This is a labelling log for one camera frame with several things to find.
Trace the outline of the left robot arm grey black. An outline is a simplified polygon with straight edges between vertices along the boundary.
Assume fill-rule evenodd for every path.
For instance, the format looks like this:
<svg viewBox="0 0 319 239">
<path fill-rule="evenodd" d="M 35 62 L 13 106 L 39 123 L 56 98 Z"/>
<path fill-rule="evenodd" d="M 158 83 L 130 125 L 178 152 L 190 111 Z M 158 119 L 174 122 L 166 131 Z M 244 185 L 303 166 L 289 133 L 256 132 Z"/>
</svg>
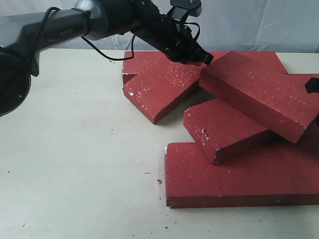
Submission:
<svg viewBox="0 0 319 239">
<path fill-rule="evenodd" d="M 94 41 L 127 32 L 170 61 L 209 65 L 213 56 L 192 35 L 189 16 L 201 14 L 199 0 L 172 0 L 160 13 L 150 0 L 80 0 L 72 9 L 3 16 L 0 19 L 0 113 L 7 115 L 27 97 L 39 74 L 42 51 L 76 38 Z"/>
</svg>

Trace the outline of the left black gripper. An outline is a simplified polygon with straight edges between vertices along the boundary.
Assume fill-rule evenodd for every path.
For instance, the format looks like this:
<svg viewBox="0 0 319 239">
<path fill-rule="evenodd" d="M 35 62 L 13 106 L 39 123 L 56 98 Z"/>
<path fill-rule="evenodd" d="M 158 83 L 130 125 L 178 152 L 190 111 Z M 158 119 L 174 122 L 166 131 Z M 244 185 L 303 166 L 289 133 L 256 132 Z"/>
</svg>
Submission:
<svg viewBox="0 0 319 239">
<path fill-rule="evenodd" d="M 213 55 L 200 47 L 192 37 L 187 19 L 174 19 L 161 14 L 151 0 L 132 0 L 136 22 L 131 33 L 148 43 L 166 57 L 179 63 L 210 65 Z"/>
</svg>

